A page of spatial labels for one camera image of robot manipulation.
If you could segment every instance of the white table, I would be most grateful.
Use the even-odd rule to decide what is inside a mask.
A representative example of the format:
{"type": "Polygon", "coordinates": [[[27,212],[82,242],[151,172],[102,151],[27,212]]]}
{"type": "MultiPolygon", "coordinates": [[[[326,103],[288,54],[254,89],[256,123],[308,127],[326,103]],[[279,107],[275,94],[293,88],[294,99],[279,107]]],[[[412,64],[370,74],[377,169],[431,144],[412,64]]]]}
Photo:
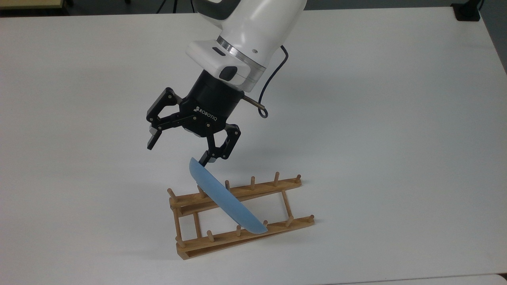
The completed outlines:
{"type": "MultiPolygon", "coordinates": [[[[166,189],[196,192],[188,161],[206,141],[173,129],[148,151],[145,115],[166,86],[186,95],[201,72],[186,45],[218,34],[184,14],[0,19],[2,283],[507,271],[507,76],[484,23],[451,8],[305,11],[265,94],[270,117],[242,102],[236,149],[207,168],[231,186],[300,173],[289,201],[316,225],[182,261],[166,189]]],[[[276,195],[245,205],[285,219],[276,195]]],[[[201,226],[235,224],[214,209],[201,226]]],[[[191,217],[182,227],[195,236],[191,217]]]]}

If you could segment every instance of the wooden dowel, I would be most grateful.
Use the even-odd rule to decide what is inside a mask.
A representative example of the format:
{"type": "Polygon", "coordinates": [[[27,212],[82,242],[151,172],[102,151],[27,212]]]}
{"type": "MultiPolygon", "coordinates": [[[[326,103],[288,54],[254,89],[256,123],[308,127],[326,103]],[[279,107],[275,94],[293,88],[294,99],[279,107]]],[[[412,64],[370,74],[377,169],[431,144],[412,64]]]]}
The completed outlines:
{"type": "Polygon", "coordinates": [[[195,232],[197,233],[197,238],[202,237],[201,224],[199,223],[199,214],[197,212],[194,212],[194,224],[195,224],[195,232]]]}
{"type": "Polygon", "coordinates": [[[280,177],[280,172],[275,173],[275,180],[273,181],[273,186],[278,186],[278,178],[280,177]]]}
{"type": "Polygon", "coordinates": [[[199,193],[201,194],[201,198],[206,198],[206,193],[201,189],[199,185],[197,185],[197,190],[199,190],[199,193]]]}
{"type": "Polygon", "coordinates": [[[179,218],[178,218],[177,209],[174,208],[172,210],[172,213],[174,214],[174,226],[176,227],[176,237],[181,239],[182,238],[182,230],[179,227],[179,218]]]}
{"type": "Polygon", "coordinates": [[[215,238],[213,237],[213,235],[211,234],[211,231],[207,231],[206,234],[208,235],[208,238],[209,238],[209,241],[211,242],[214,242],[215,241],[215,238]]]}
{"type": "Polygon", "coordinates": [[[287,222],[285,223],[285,226],[288,227],[291,225],[292,221],[294,220],[293,216],[289,216],[287,219],[287,222]]]}
{"type": "Polygon", "coordinates": [[[285,192],[285,189],[282,189],[280,192],[282,192],[283,203],[285,204],[285,209],[287,210],[287,216],[290,217],[292,216],[292,211],[291,206],[288,204],[287,193],[285,192]]]}
{"type": "Polygon", "coordinates": [[[186,246],[181,237],[176,237],[176,241],[178,242],[178,244],[181,247],[185,247],[186,246]]]}
{"type": "Polygon", "coordinates": [[[171,196],[172,200],[174,200],[175,202],[178,202],[178,198],[176,197],[176,195],[174,194],[174,192],[172,191],[171,188],[167,188],[167,192],[171,196]]]}

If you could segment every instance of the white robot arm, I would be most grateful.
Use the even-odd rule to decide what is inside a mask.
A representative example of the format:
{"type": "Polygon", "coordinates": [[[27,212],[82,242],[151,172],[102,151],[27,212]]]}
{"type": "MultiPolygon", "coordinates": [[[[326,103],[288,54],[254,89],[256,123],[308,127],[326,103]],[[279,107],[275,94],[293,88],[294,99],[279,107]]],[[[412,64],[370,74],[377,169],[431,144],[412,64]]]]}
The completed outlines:
{"type": "Polygon", "coordinates": [[[306,0],[194,0],[194,5],[222,33],[216,41],[190,43],[187,54],[213,77],[250,92],[306,0]]]}
{"type": "Polygon", "coordinates": [[[262,76],[306,0],[193,0],[193,3],[197,12],[222,32],[217,40],[196,41],[187,47],[186,53],[204,70],[185,98],[167,87],[150,107],[146,116],[152,134],[148,149],[153,148],[163,130],[182,126],[207,138],[208,150],[199,161],[205,166],[217,158],[229,158],[241,132],[226,120],[241,99],[264,108],[244,93],[252,91],[262,76]],[[176,104],[179,112],[164,118],[158,116],[164,107],[176,104]],[[227,138],[217,147],[214,134],[222,130],[227,132],[227,138]]]}

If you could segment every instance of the blue dish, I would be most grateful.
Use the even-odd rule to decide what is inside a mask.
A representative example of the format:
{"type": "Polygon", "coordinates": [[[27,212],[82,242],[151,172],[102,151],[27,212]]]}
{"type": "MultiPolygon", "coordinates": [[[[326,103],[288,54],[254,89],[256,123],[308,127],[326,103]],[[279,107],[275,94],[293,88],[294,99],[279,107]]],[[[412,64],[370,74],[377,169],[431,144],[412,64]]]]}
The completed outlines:
{"type": "Polygon", "coordinates": [[[268,231],[266,226],[195,158],[190,159],[189,169],[190,175],[197,182],[197,185],[238,225],[254,234],[262,234],[268,231]]]}

